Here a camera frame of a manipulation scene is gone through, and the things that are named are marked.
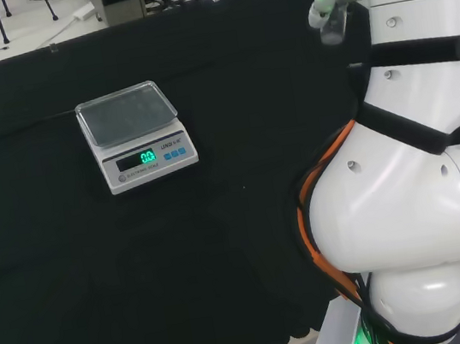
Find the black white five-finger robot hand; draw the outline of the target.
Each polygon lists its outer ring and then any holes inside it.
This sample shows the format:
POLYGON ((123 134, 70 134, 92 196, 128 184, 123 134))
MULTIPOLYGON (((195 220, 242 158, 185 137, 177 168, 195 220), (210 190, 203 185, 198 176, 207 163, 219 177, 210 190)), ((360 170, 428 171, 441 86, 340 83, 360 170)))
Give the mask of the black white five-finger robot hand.
POLYGON ((332 12, 346 11, 348 0, 314 0, 308 12, 308 25, 321 29, 329 21, 332 12))

